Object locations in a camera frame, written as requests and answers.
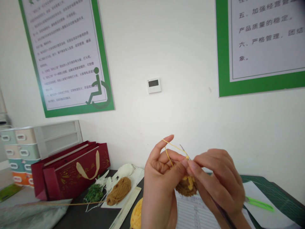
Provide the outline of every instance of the ruler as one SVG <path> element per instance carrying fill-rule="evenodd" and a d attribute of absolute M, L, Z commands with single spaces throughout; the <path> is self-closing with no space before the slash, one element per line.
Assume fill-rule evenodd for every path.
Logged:
<path fill-rule="evenodd" d="M 109 229 L 120 229 L 122 226 L 126 216 L 128 215 L 128 212 L 130 211 L 133 203 L 136 201 L 136 198 L 138 197 L 139 193 L 141 191 L 140 187 L 135 187 L 132 191 L 130 197 L 128 198 L 126 204 L 121 209 L 121 211 L 118 213 L 117 217 L 109 227 Z"/>

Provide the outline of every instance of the yellow yarn ball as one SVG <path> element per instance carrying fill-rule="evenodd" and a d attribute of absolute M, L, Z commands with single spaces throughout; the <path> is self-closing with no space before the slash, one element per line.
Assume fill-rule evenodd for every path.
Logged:
<path fill-rule="evenodd" d="M 142 202 L 143 198 L 138 201 L 134 207 L 131 218 L 130 218 L 130 228 L 141 229 L 141 212 L 142 212 Z"/>

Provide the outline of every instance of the poster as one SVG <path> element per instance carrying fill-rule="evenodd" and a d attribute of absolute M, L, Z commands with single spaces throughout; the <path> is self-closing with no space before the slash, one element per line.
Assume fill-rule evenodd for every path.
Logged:
<path fill-rule="evenodd" d="M 305 2 L 216 0 L 219 96 L 305 86 Z"/>
<path fill-rule="evenodd" d="M 19 0 L 46 117 L 114 110 L 98 0 Z"/>

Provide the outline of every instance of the red gift bag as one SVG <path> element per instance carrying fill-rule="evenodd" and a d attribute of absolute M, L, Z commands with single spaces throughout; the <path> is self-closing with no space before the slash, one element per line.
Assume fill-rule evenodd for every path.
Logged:
<path fill-rule="evenodd" d="M 107 144 L 96 143 L 44 168 L 48 199 L 79 196 L 109 166 Z"/>
<path fill-rule="evenodd" d="M 44 160 L 41 160 L 35 164 L 31 165 L 32 169 L 32 176 L 33 176 L 33 182 L 35 183 L 34 185 L 34 190 L 35 190 L 35 196 L 36 198 L 40 200 L 48 200 L 48 193 L 46 189 L 46 183 L 44 179 L 44 174 L 43 174 L 43 169 L 47 166 L 51 166 L 52 164 L 64 160 L 65 157 L 72 155 L 82 149 L 85 149 L 86 147 L 95 144 L 95 142 L 89 142 L 85 141 L 83 143 L 80 143 L 76 146 L 73 146 L 69 149 L 66 149 L 62 152 L 56 153 Z"/>

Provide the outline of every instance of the green cutting mat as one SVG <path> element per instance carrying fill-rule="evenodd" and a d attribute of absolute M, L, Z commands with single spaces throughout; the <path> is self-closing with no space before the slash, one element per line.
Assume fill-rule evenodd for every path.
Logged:
<path fill-rule="evenodd" d="M 302 228 L 305 228 L 305 209 L 295 204 L 288 196 L 285 195 L 280 189 L 275 187 L 272 183 L 263 177 L 257 176 L 243 176 L 241 175 L 242 182 L 253 181 L 254 184 L 265 194 L 265 196 L 288 218 L 296 222 Z M 256 220 L 252 217 L 252 222 L 256 228 L 262 228 Z"/>

